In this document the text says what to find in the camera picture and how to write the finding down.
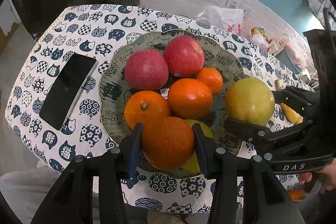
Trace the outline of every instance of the floor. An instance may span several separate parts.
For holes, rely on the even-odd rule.
[[[14,82],[35,41],[20,24],[8,44],[0,54],[0,176],[13,171],[36,167],[38,158],[21,142],[14,131],[8,127],[5,108]]]

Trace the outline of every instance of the tablecloth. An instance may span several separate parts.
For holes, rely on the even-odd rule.
[[[28,149],[60,173],[75,155],[102,155],[115,143],[100,123],[98,84],[115,50],[146,32],[176,28],[215,39],[239,60],[246,75],[263,80],[271,90],[275,90],[277,79],[285,85],[308,89],[275,57],[226,30],[147,8],[81,5],[66,8],[30,52],[8,100],[5,116],[9,125]],[[98,66],[85,81],[62,130],[56,131],[39,117],[39,111],[50,87],[74,52],[96,58]],[[83,111],[87,106],[90,111]],[[276,105],[267,126],[276,131],[291,125],[281,107]],[[254,146],[248,143],[244,143],[239,152],[242,157],[254,154]],[[287,189],[298,183],[296,175],[280,175],[278,179]],[[121,182],[126,203],[171,213],[208,213],[215,185],[214,180],[206,180],[203,176],[180,180],[141,169],[133,178]],[[96,180],[94,191],[98,191]],[[237,192],[237,207],[240,208],[244,196],[241,178],[237,180]]]

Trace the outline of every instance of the person's hand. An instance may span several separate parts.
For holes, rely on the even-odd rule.
[[[323,186],[326,190],[332,190],[336,188],[336,159],[334,158],[332,163],[326,165],[323,169],[315,171],[316,173],[326,174],[325,182]],[[303,173],[298,175],[299,183],[304,184],[305,182],[310,182],[312,179],[312,174]]]

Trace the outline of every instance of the gray pants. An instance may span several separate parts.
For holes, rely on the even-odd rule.
[[[38,207],[60,176],[44,166],[28,171],[8,173],[0,177],[0,191],[15,215],[23,224],[30,224]],[[93,223],[99,224],[98,194],[93,193]],[[125,204],[130,224],[181,224],[174,214],[148,211]],[[192,214],[186,217],[189,224],[206,224],[209,214]],[[242,209],[237,211],[237,222],[242,217]]]

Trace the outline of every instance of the mandarin orange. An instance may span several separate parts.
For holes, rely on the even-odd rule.
[[[150,120],[170,116],[170,109],[167,100],[160,94],[143,90],[129,98],[124,116],[128,126],[133,129],[138,122],[146,125]]]
[[[194,133],[178,117],[166,117],[147,124],[141,134],[143,153],[157,169],[183,166],[194,153]]]
[[[204,83],[213,94],[220,92],[223,87],[222,75],[214,68],[201,69],[197,73],[196,79]]]
[[[201,81],[191,78],[177,80],[168,91],[170,108],[183,119],[205,116],[212,108],[212,93]]]

